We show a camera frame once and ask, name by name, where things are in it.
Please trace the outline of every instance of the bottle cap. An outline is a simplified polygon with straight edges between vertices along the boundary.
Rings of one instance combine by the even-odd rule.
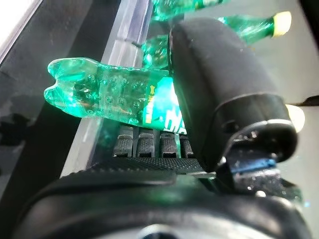
[[[291,26],[291,13],[289,11],[280,12],[273,18],[275,24],[273,37],[285,35]]]
[[[296,132],[299,133],[305,125],[305,113],[297,106],[286,105],[286,107],[288,109],[290,119],[295,126]]]

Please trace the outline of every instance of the soda bottle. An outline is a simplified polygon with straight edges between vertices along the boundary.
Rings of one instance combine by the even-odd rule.
[[[280,12],[270,18],[257,18],[247,15],[219,17],[217,20],[231,27],[247,44],[253,44],[265,37],[286,34],[291,26],[289,11]],[[167,67],[167,35],[147,40],[142,45],[144,52],[143,67],[163,69]]]
[[[186,133],[168,71],[110,66],[88,58],[54,60],[48,71],[56,82],[44,98],[70,115]]]
[[[207,6],[226,3],[229,0],[153,0],[154,20],[165,21],[176,15]]]

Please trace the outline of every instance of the bottle label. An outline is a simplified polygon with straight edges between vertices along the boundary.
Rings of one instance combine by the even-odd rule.
[[[151,81],[147,86],[146,96],[144,127],[186,134],[171,77],[164,77],[157,83]]]

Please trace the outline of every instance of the black plastic housing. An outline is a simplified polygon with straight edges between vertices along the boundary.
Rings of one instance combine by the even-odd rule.
[[[264,146],[278,162],[294,153],[297,133],[284,101],[233,30],[211,18],[180,22],[170,32],[168,54],[190,143],[205,171],[214,171],[240,139]]]

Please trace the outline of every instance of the white bottle cap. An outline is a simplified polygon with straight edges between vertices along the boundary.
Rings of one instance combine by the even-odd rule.
[[[286,105],[286,107],[288,109],[290,119],[295,126],[296,132],[299,133],[305,125],[305,113],[297,106]]]
[[[274,15],[273,18],[275,24],[273,37],[285,35],[291,26],[291,13],[289,11],[280,12]]]

